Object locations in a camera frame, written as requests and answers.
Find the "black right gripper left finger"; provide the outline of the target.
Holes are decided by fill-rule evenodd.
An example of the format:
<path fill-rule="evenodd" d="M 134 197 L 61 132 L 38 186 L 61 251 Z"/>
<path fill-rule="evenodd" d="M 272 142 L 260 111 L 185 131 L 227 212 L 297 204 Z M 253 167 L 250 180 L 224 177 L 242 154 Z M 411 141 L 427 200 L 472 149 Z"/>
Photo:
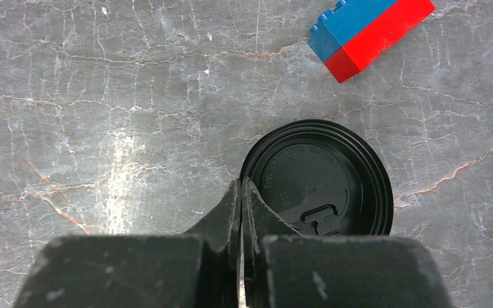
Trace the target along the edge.
<path fill-rule="evenodd" d="M 197 283 L 198 307 L 238 307 L 241 269 L 241 182 L 186 231 L 204 240 Z"/>

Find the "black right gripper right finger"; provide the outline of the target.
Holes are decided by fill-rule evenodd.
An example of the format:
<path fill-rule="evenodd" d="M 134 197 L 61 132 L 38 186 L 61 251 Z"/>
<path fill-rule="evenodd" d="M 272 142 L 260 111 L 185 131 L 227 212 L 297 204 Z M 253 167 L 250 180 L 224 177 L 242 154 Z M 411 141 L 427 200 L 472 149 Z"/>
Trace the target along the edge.
<path fill-rule="evenodd" d="M 246 304 L 300 307 L 302 236 L 265 204 L 250 179 L 241 190 Z"/>

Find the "black plastic cup lid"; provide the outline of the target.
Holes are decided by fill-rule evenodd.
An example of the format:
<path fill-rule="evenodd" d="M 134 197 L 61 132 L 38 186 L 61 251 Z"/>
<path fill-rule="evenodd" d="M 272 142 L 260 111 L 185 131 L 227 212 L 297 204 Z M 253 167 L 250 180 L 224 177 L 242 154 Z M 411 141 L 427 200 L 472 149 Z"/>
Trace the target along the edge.
<path fill-rule="evenodd" d="M 376 152 L 350 129 L 326 120 L 285 124 L 248 152 L 250 179 L 279 217 L 306 235 L 388 235 L 394 200 Z"/>

